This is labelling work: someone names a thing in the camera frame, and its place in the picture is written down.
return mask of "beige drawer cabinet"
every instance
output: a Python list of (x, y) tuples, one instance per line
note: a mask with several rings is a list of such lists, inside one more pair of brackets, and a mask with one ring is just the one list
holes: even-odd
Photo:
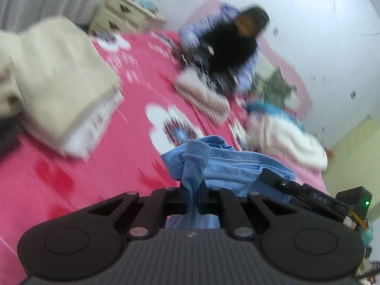
[(91, 32), (147, 32), (162, 29), (165, 18), (141, 7), (132, 0), (105, 0), (90, 25)]

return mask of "silver screw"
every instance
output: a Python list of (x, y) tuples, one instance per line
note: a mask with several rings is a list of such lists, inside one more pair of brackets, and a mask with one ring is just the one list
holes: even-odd
[(132, 228), (129, 233), (134, 237), (144, 237), (149, 233), (145, 227), (135, 227)]
[(234, 230), (234, 234), (238, 237), (246, 238), (253, 235), (253, 230), (248, 227), (239, 227)]

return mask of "person's arm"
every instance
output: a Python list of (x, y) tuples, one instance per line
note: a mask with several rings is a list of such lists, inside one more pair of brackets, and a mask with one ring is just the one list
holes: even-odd
[(218, 22), (222, 20), (222, 15), (217, 12), (208, 15), (206, 19), (196, 24), (190, 24), (179, 30), (179, 37), (182, 47), (185, 50), (195, 48), (200, 45), (199, 38), (210, 31)]
[(236, 93), (244, 94), (251, 89), (258, 57), (259, 49), (257, 48), (255, 53), (235, 72), (235, 76), (239, 81)]

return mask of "ribbed black surface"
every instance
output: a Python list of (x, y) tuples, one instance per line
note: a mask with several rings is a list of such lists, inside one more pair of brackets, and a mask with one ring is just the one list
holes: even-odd
[[(35, 277), (26, 285), (57, 284)], [(283, 275), (267, 264), (252, 243), (216, 230), (162, 229), (153, 239), (132, 242), (105, 272), (67, 285), (285, 285), (316, 284)], [(324, 284), (357, 284), (344, 279)]]

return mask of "striped cloth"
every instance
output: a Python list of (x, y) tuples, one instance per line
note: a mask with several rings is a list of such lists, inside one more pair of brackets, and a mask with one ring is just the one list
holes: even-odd
[(215, 125), (221, 126), (227, 121), (231, 110), (228, 99), (200, 81), (195, 68), (185, 68), (178, 76), (174, 87), (178, 94), (206, 114)]

